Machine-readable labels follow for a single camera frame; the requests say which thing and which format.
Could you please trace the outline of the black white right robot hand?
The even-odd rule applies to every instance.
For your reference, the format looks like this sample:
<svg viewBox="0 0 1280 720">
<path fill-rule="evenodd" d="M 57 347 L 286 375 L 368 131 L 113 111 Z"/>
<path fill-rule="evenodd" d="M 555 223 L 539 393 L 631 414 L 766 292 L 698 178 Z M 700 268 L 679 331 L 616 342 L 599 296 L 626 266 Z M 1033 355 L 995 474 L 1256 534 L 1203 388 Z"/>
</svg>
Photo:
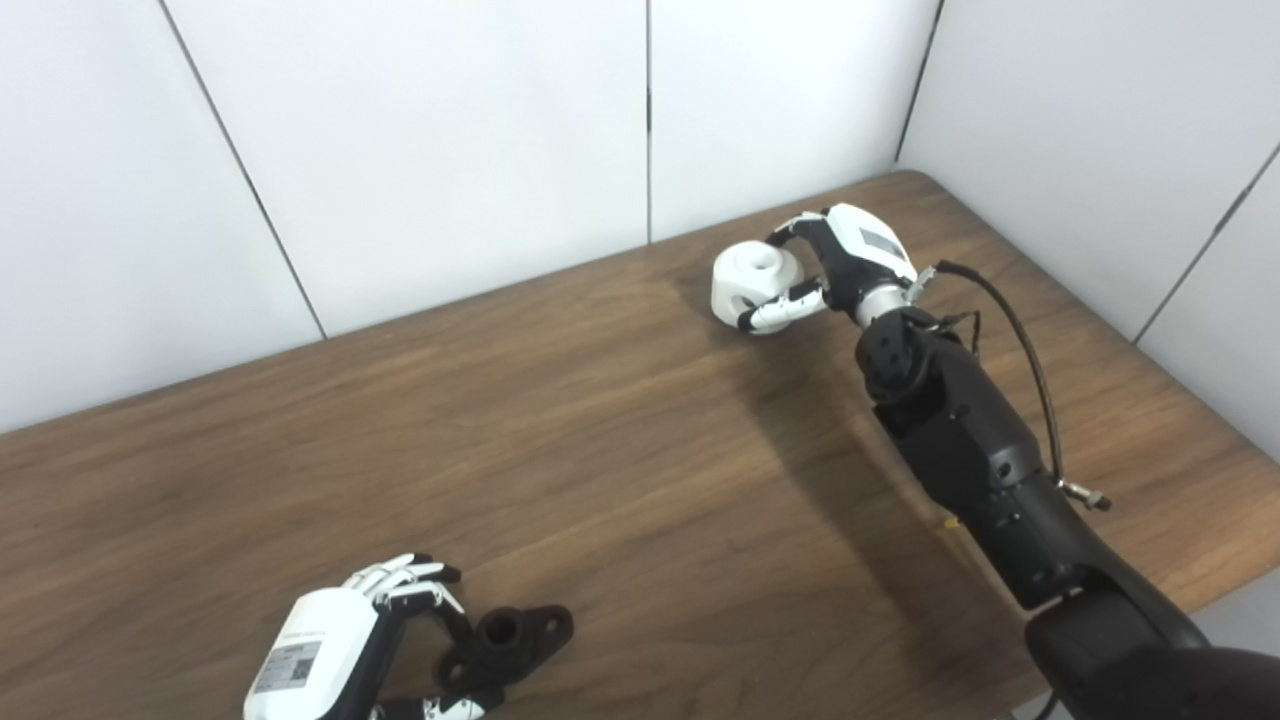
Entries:
<svg viewBox="0 0 1280 720">
<path fill-rule="evenodd" d="M 749 334 L 773 334 L 823 310 L 844 313 L 865 329 L 876 319 L 913 305 L 919 274 L 897 234 L 874 214 L 841 202 L 803 211 L 774 228 L 762 245 L 780 260 L 801 240 L 813 251 L 820 274 L 785 282 L 762 301 L 730 310 L 730 325 Z"/>
</svg>

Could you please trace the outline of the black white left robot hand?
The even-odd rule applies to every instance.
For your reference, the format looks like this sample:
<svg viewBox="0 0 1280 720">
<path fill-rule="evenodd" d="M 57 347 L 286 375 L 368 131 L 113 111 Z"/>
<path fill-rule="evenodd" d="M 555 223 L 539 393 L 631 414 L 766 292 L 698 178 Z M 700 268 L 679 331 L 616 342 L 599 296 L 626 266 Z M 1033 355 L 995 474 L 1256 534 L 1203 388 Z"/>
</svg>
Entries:
<svg viewBox="0 0 1280 720">
<path fill-rule="evenodd" d="M 293 603 L 250 687 L 246 719 L 480 719 L 506 702 L 499 687 L 380 701 L 404 624 L 430 614 L 453 641 L 472 630 L 449 587 L 458 569 L 402 553 Z"/>
</svg>

